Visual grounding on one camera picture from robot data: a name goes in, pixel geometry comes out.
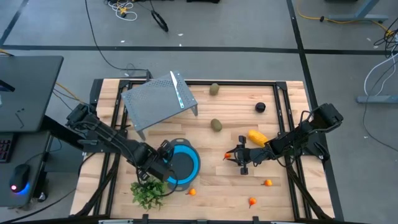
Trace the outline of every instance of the black desk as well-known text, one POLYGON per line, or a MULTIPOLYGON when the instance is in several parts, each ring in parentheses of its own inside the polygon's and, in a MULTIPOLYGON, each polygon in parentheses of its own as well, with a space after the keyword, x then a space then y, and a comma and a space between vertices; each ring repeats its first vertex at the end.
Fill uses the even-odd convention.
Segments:
POLYGON ((49 151, 52 136, 83 149, 78 143, 81 136, 45 115, 62 62, 61 56, 0 57, 0 79, 15 88, 14 92, 0 91, 0 135, 18 135, 10 162, 0 164, 0 207, 23 206, 41 193, 44 152, 49 151), (29 161, 29 186, 18 194, 11 192, 9 179, 15 166, 40 153, 29 161))

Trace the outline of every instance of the wooden tabletop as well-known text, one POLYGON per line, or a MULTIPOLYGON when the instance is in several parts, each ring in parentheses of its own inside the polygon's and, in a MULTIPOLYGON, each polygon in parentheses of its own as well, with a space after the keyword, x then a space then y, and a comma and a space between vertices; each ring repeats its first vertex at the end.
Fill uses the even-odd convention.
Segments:
MULTIPOLYGON (((308 101, 303 82, 286 82, 295 125, 300 113, 308 110, 308 101)), ((118 79, 105 79, 98 100, 97 112, 102 122, 110 125, 113 106, 118 90, 118 79)), ((144 131, 146 143, 158 148, 164 139, 188 139, 201 158, 200 173, 193 181, 196 196, 186 192, 174 192, 164 198, 164 206, 146 211, 133 203, 130 191, 131 183, 136 181, 135 168, 122 157, 111 218, 142 218, 149 214, 151 219, 178 220, 294 220, 290 202, 286 169, 276 161, 264 161, 258 167, 249 165, 249 175, 240 175, 240 167, 235 163, 223 161, 226 151, 238 144, 238 136, 246 135, 250 129, 256 129, 269 139, 279 131, 274 93, 268 86, 221 86, 218 95, 209 95, 209 86, 193 85, 190 89, 198 102, 195 117, 190 110, 173 116, 144 131), (254 111, 254 105, 264 102, 264 113, 254 111), (215 133, 210 121, 217 118, 223 129, 215 133), (266 179, 272 180, 272 187, 261 185, 266 179), (257 204, 249 208, 249 197, 257 199, 257 204)), ((289 130, 282 93, 280 101, 284 113, 285 128, 289 130)), ((123 104, 119 112, 121 120, 123 104)), ((140 139, 133 128, 128 128, 129 139, 140 139)), ((257 147, 248 140, 246 147, 257 147)), ((78 212, 93 195, 100 179, 103 154, 96 154, 83 166, 76 188, 71 214, 78 212)), ((330 194, 326 183, 322 163, 313 156, 302 156, 303 171, 307 189, 326 214, 333 217, 330 194)), ((104 191, 101 213, 105 210, 108 189, 104 191)), ((300 215, 303 217, 302 197, 296 188, 300 215)))

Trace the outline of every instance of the potted plant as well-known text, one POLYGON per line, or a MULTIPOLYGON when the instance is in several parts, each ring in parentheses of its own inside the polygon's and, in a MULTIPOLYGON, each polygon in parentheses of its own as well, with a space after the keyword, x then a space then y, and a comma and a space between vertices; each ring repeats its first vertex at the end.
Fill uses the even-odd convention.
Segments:
POLYGON ((162 199, 165 192, 165 186, 163 182, 149 177, 145 182, 141 182, 141 185, 137 182, 131 184, 130 190, 134 196, 132 202, 138 202, 139 206, 146 209, 147 211, 151 208, 160 207, 163 205, 162 199))

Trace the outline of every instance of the white cable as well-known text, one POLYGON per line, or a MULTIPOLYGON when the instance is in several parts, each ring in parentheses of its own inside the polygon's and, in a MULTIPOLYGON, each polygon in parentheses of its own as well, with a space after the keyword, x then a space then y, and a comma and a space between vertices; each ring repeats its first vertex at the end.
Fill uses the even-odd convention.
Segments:
MULTIPOLYGON (((111 6, 112 10, 115 12, 116 17, 118 17, 119 19, 122 19, 122 20, 125 20, 125 21, 135 21, 135 20, 138 18, 137 13, 131 12, 131 11, 126 11, 126 12, 125 12, 126 14, 134 14, 134 15, 136 15, 136 17, 135 17, 134 19, 125 19, 125 18, 123 18, 123 17, 121 17, 121 16, 118 15, 118 13, 121 12, 121 10, 119 9, 117 3, 111 4, 111 3, 108 1, 108 5, 111 6)), ((124 4, 123 7, 127 8, 127 9, 131 9, 131 8, 134 7, 134 5, 133 5, 131 2, 129 2, 129 3, 127 3, 127 4, 124 4)))
POLYGON ((366 75, 365 82, 364 82, 364 84, 363 84, 363 90, 365 91, 366 96, 369 96, 369 95, 368 95, 368 92, 366 91, 366 82, 367 82, 367 80, 368 80, 370 74, 372 74, 372 72, 373 72, 374 69, 376 69, 378 66, 380 66, 380 65, 382 65, 382 64, 384 64, 384 63, 390 61, 391 59, 392 59, 393 62, 394 62, 394 71, 392 71, 392 73, 383 81, 383 83, 382 83, 382 85, 381 85, 381 89, 380 89, 380 91, 376 94, 376 96, 377 96, 378 94, 380 94, 381 91, 383 91, 385 82, 396 72, 396 65, 395 65, 395 62, 396 62, 396 61, 395 61, 395 57, 396 57, 398 54, 393 55, 393 51, 395 50, 396 47, 397 47, 397 46, 395 46, 395 47, 391 50, 391 57, 390 57, 389 59, 387 59, 387 60, 381 62, 380 64, 376 65, 375 67, 373 67, 372 70, 368 73, 368 75, 366 75))

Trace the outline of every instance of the orange object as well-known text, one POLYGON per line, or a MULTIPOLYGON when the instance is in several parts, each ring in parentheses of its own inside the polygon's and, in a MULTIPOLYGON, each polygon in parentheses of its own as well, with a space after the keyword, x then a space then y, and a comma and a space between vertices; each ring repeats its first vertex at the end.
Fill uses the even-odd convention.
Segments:
POLYGON ((252 205, 255 205, 257 203, 257 200, 255 199, 255 198, 250 198, 249 199, 249 208, 252 206, 252 205))
POLYGON ((188 193, 187 193, 186 195, 192 195, 192 196, 194 196, 194 195, 196 195, 196 194, 197 194, 197 191, 196 191, 195 189, 191 189, 191 190, 188 191, 188 193))
POLYGON ((264 185, 265 185, 265 186, 268 186, 268 187, 272 186, 272 180, 266 180, 266 181, 264 182, 264 185))
POLYGON ((231 154, 230 153, 226 153, 225 155, 224 155, 224 159, 229 159, 229 158, 231 158, 231 154))

